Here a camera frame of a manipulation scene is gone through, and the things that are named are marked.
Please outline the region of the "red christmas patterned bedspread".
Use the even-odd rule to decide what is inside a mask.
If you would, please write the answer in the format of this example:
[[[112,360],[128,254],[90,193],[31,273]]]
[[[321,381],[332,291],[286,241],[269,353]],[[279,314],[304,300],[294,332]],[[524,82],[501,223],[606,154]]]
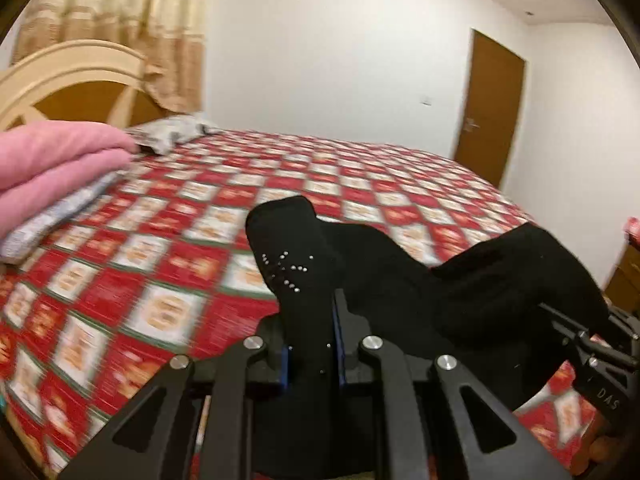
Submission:
[[[256,474],[350,476],[337,290],[403,352],[460,359],[562,463],[600,402],[570,340],[612,340],[582,263],[457,162],[260,132],[144,142],[37,122],[1,143],[2,451],[52,479],[170,360],[220,356],[270,318],[291,403],[255,408]]]

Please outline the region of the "black pants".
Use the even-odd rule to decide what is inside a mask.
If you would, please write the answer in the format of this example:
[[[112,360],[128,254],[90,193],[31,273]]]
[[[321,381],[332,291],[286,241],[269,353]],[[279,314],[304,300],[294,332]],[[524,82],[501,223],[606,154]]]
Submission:
[[[246,217],[276,296],[288,390],[253,408],[253,471],[269,479],[565,479],[515,412],[567,361],[555,310],[604,334],[600,289],[548,231],[525,223],[426,266],[383,232],[326,222],[304,196]],[[363,316],[373,382],[341,386],[334,292]]]

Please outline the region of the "white patterned pillow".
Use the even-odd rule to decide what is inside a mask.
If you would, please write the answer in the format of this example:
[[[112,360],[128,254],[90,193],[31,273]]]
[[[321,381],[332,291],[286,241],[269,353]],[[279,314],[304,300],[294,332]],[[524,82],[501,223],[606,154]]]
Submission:
[[[221,128],[195,115],[172,115],[128,127],[125,131],[142,150],[164,156],[178,145],[221,132]]]

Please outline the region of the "brown wooden door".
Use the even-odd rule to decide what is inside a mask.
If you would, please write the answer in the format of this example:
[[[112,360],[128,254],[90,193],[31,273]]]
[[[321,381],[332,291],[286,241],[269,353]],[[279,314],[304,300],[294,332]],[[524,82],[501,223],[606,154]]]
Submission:
[[[454,160],[496,188],[508,162],[520,114],[526,62],[473,32],[471,66]]]

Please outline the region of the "beige curtain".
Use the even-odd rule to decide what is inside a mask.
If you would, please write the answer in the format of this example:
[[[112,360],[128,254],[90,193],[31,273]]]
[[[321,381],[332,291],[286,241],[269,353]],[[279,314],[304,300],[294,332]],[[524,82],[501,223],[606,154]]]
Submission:
[[[96,39],[139,52],[145,91],[164,110],[202,105],[209,0],[30,0],[13,58],[65,41]]]

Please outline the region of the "brown wooden cabinet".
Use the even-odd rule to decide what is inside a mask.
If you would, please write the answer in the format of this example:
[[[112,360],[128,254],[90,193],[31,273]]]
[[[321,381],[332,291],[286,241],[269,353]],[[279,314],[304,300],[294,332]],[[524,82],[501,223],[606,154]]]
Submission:
[[[639,312],[639,257],[639,249],[628,244],[604,290],[605,297],[615,307],[629,313]]]

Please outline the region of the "cream wooden headboard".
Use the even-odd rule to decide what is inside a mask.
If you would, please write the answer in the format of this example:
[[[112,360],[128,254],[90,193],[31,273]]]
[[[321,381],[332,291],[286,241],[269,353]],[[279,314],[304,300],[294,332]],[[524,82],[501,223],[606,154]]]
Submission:
[[[167,115],[145,91],[144,56],[83,39],[40,50],[1,73],[1,129],[43,120],[126,129]]]

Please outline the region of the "pink folded blanket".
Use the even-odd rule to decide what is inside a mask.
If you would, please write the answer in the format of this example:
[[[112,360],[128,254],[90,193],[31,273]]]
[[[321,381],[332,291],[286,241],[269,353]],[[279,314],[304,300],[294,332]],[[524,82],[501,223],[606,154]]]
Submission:
[[[32,122],[1,133],[1,235],[111,171],[138,147],[102,122]]]

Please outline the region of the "grey patterned pillow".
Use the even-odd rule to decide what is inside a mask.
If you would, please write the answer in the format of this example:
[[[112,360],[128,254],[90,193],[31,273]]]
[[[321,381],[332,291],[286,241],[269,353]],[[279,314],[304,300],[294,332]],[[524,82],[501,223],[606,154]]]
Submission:
[[[1,263],[22,263],[47,235],[64,221],[70,220],[96,202],[125,174],[125,170],[112,171],[58,200],[9,232],[1,240]]]

